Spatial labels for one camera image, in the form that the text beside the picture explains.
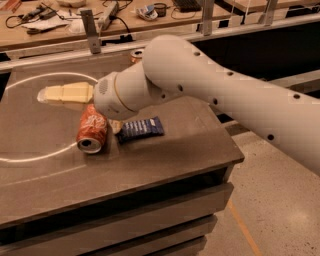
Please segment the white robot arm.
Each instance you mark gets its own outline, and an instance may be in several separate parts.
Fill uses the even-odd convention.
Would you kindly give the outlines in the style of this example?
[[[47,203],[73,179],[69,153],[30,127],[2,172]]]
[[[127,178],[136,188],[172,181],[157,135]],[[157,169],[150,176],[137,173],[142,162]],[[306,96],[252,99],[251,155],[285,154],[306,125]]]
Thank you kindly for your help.
[[[177,36],[154,38],[141,61],[93,86],[49,86],[38,101],[72,108],[93,103],[100,114],[125,120],[182,96],[214,106],[320,175],[319,99],[222,67]]]

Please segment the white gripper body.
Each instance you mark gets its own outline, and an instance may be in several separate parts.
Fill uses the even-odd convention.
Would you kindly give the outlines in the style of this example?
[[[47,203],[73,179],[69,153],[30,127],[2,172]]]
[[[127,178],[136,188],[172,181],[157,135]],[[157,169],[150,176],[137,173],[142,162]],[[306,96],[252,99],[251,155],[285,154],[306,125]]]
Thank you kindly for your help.
[[[120,100],[116,91],[118,73],[112,72],[94,86],[93,102],[97,112],[112,120],[126,120],[136,115]]]

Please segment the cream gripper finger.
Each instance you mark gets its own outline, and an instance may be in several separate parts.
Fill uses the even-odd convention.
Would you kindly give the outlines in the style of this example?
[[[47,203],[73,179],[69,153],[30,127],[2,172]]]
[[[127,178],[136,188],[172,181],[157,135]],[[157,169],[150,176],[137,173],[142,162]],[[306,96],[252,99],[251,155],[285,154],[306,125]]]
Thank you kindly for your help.
[[[119,120],[110,119],[109,126],[111,127],[113,134],[116,135],[121,131],[123,122]]]
[[[47,104],[86,104],[93,98],[93,86],[87,82],[48,86],[42,89],[37,100]]]

